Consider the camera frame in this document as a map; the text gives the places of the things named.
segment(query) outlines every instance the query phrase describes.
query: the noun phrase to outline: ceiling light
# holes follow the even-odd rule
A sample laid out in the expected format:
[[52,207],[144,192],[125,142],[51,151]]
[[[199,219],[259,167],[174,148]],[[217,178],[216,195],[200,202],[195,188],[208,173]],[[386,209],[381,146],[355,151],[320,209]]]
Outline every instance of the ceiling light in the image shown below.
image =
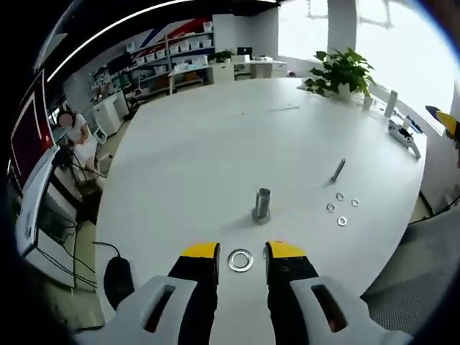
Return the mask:
[[113,27],[115,27],[116,25],[119,25],[123,22],[125,22],[126,20],[129,20],[131,18],[134,18],[136,16],[139,16],[140,14],[143,14],[145,12],[148,12],[148,11],[152,11],[153,9],[159,9],[160,7],[165,7],[165,6],[169,6],[169,5],[174,5],[174,4],[179,4],[181,2],[186,2],[186,1],[193,1],[193,0],[172,0],[172,1],[169,1],[169,2],[165,2],[164,4],[158,4],[158,5],[154,5],[154,6],[151,6],[151,7],[147,7],[146,9],[143,9],[141,11],[137,11],[133,14],[130,14],[129,16],[127,17],[124,17],[124,18],[121,18],[120,20],[114,22],[113,24],[110,24],[108,27],[102,29],[100,32],[98,32],[97,34],[95,34],[94,36],[92,36],[89,40],[85,41],[80,47],[78,47],[77,49],[75,49],[73,52],[71,52],[71,54],[69,54],[69,56],[66,57],[66,59],[64,59],[64,61],[61,62],[61,64],[55,69],[55,71],[53,73],[51,73],[51,75],[48,77],[47,79],[47,82],[50,82],[50,80],[56,75],[56,73],[71,59],[73,58],[80,50],[82,50],[85,46],[89,45],[92,41],[94,41],[96,38],[98,38],[99,36],[101,36],[103,33],[105,32],[108,32],[110,29],[112,29]]

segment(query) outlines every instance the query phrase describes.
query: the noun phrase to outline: white flower pot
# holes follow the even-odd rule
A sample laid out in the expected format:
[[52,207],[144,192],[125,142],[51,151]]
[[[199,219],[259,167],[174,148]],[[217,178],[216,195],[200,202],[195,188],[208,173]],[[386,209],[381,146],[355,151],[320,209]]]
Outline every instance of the white flower pot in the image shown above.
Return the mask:
[[351,92],[350,92],[350,85],[347,84],[339,84],[339,96],[338,98],[345,102],[350,102],[351,100]]

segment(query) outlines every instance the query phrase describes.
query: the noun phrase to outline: window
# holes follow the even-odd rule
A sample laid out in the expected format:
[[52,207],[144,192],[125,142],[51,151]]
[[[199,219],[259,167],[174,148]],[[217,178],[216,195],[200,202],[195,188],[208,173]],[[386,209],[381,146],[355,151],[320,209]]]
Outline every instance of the window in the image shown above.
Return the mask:
[[327,50],[327,0],[286,1],[278,13],[278,55],[307,60]]
[[357,0],[356,7],[356,51],[374,66],[376,82],[397,91],[443,133],[425,110],[426,105],[451,110],[455,60],[442,34],[431,20],[397,2]]

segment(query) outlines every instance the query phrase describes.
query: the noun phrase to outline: desk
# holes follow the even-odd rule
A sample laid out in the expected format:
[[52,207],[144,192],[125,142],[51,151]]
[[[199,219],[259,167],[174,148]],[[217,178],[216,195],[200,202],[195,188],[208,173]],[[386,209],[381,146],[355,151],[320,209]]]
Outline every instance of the desk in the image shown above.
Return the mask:
[[[221,243],[211,344],[274,344],[267,308],[267,240],[303,247],[320,275],[360,296],[395,251],[413,212],[426,157],[387,133],[382,116],[298,90],[298,78],[204,86],[139,108],[103,191],[97,241],[117,246],[135,285],[167,275],[182,250]],[[328,181],[341,159],[335,185]],[[272,191],[272,220],[250,216],[259,188]],[[337,201],[336,193],[345,201]],[[351,206],[351,199],[359,207]],[[335,213],[326,210],[334,202]],[[345,216],[348,223],[337,225]],[[236,248],[250,271],[229,269]],[[104,270],[114,253],[96,247],[98,294],[107,320]]]
[[174,77],[176,75],[193,72],[195,70],[206,70],[206,69],[216,69],[216,68],[231,68],[233,70],[233,77],[226,78],[226,81],[234,81],[234,66],[235,65],[250,65],[251,66],[251,78],[271,78],[272,76],[279,77],[280,74],[277,73],[282,66],[286,66],[287,64],[283,61],[262,61],[262,60],[251,60],[247,63],[211,63],[208,65],[197,66],[194,68],[189,68],[187,70],[176,71],[173,70],[167,76],[170,79],[170,95],[173,94],[175,90],[175,82]]

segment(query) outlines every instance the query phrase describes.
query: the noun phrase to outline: small plant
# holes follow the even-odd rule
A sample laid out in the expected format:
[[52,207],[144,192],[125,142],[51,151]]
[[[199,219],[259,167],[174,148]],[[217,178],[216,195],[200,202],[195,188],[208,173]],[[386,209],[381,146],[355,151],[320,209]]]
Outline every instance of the small plant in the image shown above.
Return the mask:
[[225,49],[221,52],[215,52],[208,56],[210,61],[215,60],[217,63],[223,63],[225,60],[230,59],[234,53],[231,50]]
[[368,82],[375,85],[369,70],[374,68],[360,54],[348,48],[336,54],[316,52],[315,58],[323,63],[323,69],[312,68],[310,72],[318,78],[305,81],[307,91],[325,96],[325,91],[339,93],[339,84],[349,84],[352,93],[362,92],[370,96]]

